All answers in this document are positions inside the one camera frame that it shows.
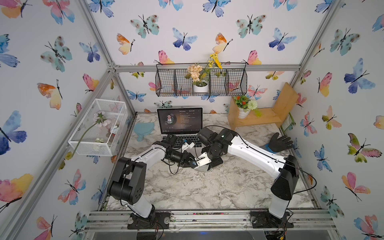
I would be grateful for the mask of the grey wireless mouse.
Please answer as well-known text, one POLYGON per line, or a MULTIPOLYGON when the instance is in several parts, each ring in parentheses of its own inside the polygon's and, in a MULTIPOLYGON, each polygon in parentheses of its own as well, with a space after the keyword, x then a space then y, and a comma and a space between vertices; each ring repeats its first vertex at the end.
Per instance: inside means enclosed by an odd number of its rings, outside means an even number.
POLYGON ((206 172, 209 172, 211 170, 211 166, 210 165, 203 165, 203 166, 194 168, 194 170, 197 172, 206 173, 206 172))

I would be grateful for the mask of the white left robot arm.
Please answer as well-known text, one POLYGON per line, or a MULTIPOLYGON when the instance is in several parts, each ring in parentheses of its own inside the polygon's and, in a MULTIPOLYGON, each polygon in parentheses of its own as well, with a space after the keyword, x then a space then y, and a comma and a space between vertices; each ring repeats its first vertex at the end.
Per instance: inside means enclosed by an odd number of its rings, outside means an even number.
POLYGON ((168 135, 165 140, 156 141, 135 157, 121 157, 112 173, 108 194, 121 204, 128 205, 136 216, 150 219, 155 208, 143 196, 147 169, 161 160, 169 160, 180 167, 195 159, 187 151, 194 148, 195 144, 187 140, 179 149, 175 149, 177 139, 175 135, 168 135))

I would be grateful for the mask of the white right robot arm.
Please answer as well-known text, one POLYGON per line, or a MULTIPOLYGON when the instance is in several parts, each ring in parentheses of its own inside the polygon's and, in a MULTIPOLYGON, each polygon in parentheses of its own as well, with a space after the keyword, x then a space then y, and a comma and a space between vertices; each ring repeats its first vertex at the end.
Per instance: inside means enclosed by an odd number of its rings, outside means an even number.
POLYGON ((226 128, 220 133, 203 128, 198 133, 198 139, 208 148, 199 157, 199 167, 213 163, 225 154, 231 154, 257 166, 274 178, 269 215, 279 220, 284 217, 299 179, 296 157, 279 156, 270 152, 270 149, 257 147, 244 140, 238 133, 226 128))

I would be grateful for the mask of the silver laptop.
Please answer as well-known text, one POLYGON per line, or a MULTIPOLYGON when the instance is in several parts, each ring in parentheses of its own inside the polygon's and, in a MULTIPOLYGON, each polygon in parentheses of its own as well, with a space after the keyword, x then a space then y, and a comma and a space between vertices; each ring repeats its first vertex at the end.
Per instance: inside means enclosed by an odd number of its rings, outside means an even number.
POLYGON ((191 141, 197 149, 203 144, 198 140, 197 134, 203 128, 203 108, 169 108, 157 109, 162 139, 168 135, 177 136, 175 147, 191 141))

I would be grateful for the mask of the white ribbed flower pot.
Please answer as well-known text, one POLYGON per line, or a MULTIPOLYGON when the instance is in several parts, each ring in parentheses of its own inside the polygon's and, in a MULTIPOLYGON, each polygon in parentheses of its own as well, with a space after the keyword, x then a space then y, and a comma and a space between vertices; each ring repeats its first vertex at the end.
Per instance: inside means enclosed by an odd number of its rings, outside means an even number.
POLYGON ((239 108, 238 119, 245 119, 250 113, 248 109, 239 108))

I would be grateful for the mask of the light blue hand mirror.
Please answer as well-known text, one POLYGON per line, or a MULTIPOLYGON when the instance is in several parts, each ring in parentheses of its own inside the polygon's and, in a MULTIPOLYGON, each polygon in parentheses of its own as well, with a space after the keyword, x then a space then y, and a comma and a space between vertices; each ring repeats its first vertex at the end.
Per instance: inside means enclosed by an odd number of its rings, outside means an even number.
POLYGON ((137 123, 134 126, 134 133, 138 136, 137 141, 141 142, 144 136, 150 135, 155 128, 155 123, 137 123))

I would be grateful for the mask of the green artificial plant with flowers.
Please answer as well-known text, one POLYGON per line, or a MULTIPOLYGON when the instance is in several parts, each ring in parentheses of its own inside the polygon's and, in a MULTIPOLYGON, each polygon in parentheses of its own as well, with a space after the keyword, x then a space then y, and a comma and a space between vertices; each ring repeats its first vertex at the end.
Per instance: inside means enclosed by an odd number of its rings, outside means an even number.
POLYGON ((253 112, 256 117, 262 116, 262 112, 258 109, 258 103, 256 100, 252 100, 243 95, 234 97, 234 102, 238 109, 248 109, 250 112, 253 112))

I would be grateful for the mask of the black and blue work glove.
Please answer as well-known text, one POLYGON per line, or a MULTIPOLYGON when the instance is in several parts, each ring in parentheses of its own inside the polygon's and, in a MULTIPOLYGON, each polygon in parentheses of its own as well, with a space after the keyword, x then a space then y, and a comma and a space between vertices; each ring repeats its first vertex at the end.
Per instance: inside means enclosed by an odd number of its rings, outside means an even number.
POLYGON ((269 143, 260 146, 260 148, 270 153, 276 154, 285 150, 289 150, 293 147, 293 143, 294 142, 291 140, 290 137, 287 137, 285 135, 280 136, 279 133, 275 133, 272 135, 269 143))

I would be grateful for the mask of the white pot with beige flowers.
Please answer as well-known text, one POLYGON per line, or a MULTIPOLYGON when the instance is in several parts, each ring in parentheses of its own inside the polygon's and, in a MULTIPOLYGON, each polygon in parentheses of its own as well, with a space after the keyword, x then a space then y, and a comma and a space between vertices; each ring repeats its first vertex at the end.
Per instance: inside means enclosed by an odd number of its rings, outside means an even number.
POLYGON ((211 69, 208 66, 203 68, 201 65, 194 64, 190 65, 187 70, 186 79, 192 80, 193 92, 208 93, 211 69))

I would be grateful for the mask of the green and white leaflet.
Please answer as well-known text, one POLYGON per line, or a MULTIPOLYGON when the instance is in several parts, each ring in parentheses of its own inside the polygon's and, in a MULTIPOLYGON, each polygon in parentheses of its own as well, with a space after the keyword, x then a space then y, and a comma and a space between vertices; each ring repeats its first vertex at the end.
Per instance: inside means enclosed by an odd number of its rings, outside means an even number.
POLYGON ((296 125, 296 122, 295 122, 292 114, 288 113, 287 117, 283 121, 280 128, 285 133, 286 131, 291 131, 295 125, 296 125))

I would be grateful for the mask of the wooden desktop shelf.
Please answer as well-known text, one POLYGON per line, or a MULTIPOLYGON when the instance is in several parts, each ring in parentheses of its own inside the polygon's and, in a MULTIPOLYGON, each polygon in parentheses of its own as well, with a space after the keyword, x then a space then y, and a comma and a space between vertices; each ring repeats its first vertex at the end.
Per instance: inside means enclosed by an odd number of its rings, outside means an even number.
POLYGON ((235 130, 237 127, 265 124, 275 124, 277 127, 280 127, 296 105, 298 98, 298 93, 288 83, 285 83, 272 108, 259 109, 261 112, 260 117, 254 111, 250 111, 244 119, 239 119, 240 110, 236 106, 235 101, 231 99, 228 114, 229 125, 232 130, 235 130))

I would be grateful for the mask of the yellow artificial flower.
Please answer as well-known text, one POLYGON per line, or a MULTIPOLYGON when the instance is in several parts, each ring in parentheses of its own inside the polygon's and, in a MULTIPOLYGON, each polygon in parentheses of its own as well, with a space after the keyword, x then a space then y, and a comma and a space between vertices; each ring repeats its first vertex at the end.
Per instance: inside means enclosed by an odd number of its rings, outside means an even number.
POLYGON ((219 56, 217 53, 213 53, 210 55, 207 61, 208 68, 213 69, 214 67, 222 69, 222 64, 219 61, 219 56))

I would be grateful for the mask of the pink artificial flower with stem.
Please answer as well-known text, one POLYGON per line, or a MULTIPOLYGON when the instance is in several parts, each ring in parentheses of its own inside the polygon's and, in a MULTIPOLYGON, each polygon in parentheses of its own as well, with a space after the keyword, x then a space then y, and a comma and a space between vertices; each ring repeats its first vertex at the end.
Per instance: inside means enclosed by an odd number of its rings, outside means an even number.
POLYGON ((77 152, 77 149, 78 149, 78 147, 80 146, 80 144, 81 144, 81 142, 82 142, 82 140, 83 140, 83 138, 87 135, 87 133, 93 128, 93 127, 99 127, 99 128, 101 128, 101 127, 106 127, 106 126, 108 126, 109 124, 111 124, 112 123, 112 120, 110 120, 110 119, 108 119, 107 118, 107 115, 106 115, 106 113, 104 112, 104 111, 98 111, 98 112, 96 112, 96 113, 94 113, 94 116, 93 116, 93 124, 89 127, 89 128, 87 128, 86 130, 85 130, 85 132, 82 134, 82 136, 80 137, 80 139, 79 139, 79 141, 78 141, 78 143, 77 143, 77 145, 76 145, 76 147, 74 148, 74 150, 72 151, 72 152, 68 152, 67 154, 66 154, 66 156, 64 157, 64 160, 61 162, 61 164, 59 165, 59 167, 58 167, 58 170, 62 170, 64 167, 65 167, 65 160, 70 160, 70 159, 72 159, 73 157, 74 157, 74 155, 75 155, 75 153, 77 152))

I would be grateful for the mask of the white mesh wall box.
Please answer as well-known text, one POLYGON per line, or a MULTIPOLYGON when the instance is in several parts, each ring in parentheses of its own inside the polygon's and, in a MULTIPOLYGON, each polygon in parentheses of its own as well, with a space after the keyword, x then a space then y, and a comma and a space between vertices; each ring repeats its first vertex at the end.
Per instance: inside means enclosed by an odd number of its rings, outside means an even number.
POLYGON ((104 111, 112 123, 106 127, 93 127, 78 147, 78 155, 111 157, 117 148, 128 117, 127 106, 125 102, 104 99, 94 99, 70 136, 68 144, 74 150, 82 134, 94 123, 93 116, 98 111, 104 111))

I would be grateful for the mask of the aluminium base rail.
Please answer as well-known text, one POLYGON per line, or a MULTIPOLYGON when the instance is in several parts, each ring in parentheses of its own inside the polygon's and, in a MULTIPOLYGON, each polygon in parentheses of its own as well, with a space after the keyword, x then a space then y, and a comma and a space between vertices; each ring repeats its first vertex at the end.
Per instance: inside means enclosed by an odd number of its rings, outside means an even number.
POLYGON ((265 210, 173 210, 156 211, 155 223, 140 222, 130 211, 92 212, 85 230, 96 232, 119 231, 283 231, 326 230, 336 225, 327 210, 293 209, 286 211, 278 224, 267 220, 265 210))

